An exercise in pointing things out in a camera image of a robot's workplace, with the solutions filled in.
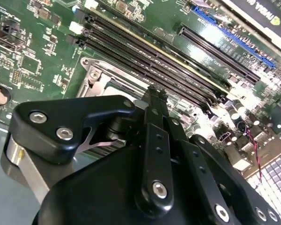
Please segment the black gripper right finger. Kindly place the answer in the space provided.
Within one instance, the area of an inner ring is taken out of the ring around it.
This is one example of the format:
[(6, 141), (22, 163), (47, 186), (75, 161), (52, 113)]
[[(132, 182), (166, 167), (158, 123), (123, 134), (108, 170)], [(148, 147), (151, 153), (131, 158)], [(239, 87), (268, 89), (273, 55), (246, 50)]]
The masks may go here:
[(280, 225), (265, 199), (202, 136), (187, 138), (181, 124), (167, 117), (171, 152), (194, 186), (203, 225)]

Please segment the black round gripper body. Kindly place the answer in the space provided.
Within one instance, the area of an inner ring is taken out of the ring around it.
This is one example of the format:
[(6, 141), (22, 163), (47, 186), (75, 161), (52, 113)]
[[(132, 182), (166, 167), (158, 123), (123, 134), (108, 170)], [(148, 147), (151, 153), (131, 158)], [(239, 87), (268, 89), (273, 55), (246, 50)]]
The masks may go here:
[(138, 152), (114, 152), (55, 184), (43, 200), (36, 225), (207, 225), (198, 194), (182, 165), (172, 162), (174, 205), (152, 219), (134, 200)]

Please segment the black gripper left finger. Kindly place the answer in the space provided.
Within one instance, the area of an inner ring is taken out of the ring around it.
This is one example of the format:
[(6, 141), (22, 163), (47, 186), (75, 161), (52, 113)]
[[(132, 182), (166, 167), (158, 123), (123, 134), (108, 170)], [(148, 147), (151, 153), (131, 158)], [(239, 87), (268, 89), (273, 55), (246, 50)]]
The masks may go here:
[(167, 98), (149, 87), (138, 103), (122, 95), (22, 103), (13, 111), (5, 156), (42, 204), (67, 176), (114, 152), (136, 151), (137, 208), (168, 213), (174, 186)]

